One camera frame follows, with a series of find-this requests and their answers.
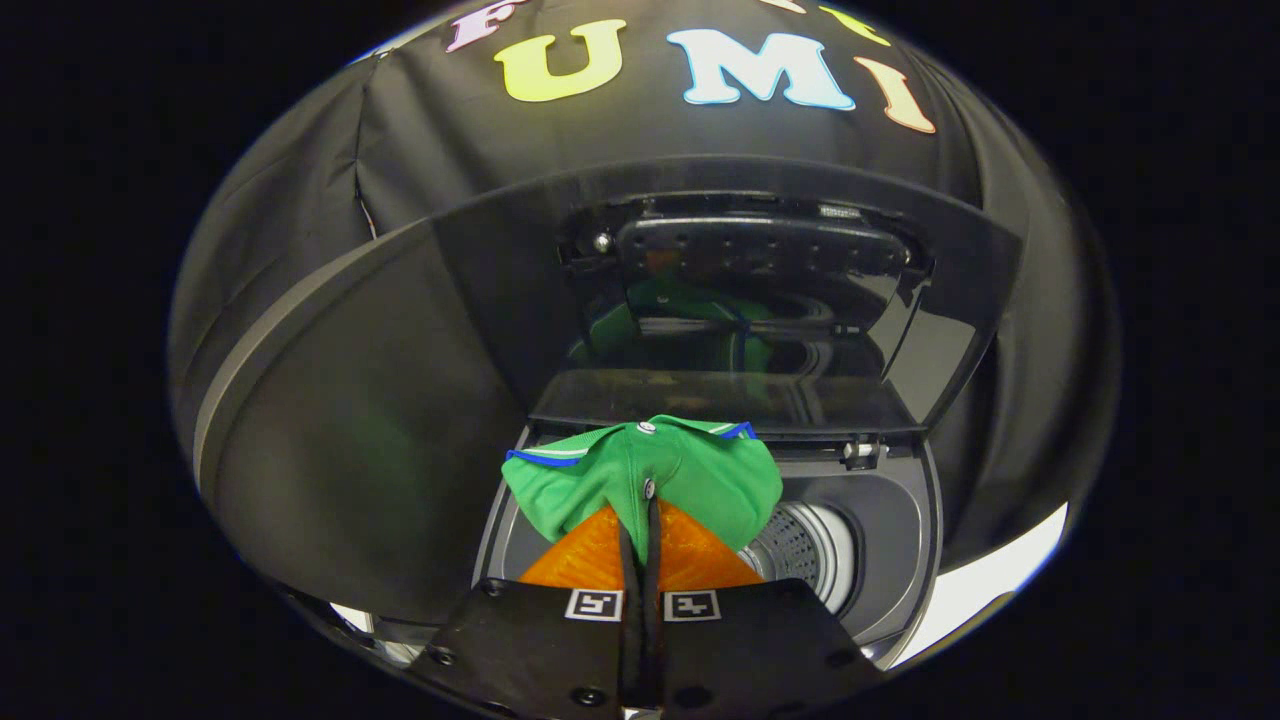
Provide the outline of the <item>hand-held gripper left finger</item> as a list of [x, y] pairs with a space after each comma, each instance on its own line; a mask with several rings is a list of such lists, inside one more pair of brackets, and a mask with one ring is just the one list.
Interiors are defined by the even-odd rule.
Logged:
[[408, 675], [485, 717], [620, 719], [628, 603], [622, 588], [485, 577]]

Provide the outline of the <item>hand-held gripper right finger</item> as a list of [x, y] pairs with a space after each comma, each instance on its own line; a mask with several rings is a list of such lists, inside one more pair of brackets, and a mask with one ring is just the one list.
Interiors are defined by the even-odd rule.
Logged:
[[669, 502], [649, 509], [640, 701], [664, 719], [801, 719], [886, 682], [805, 582], [764, 582]]

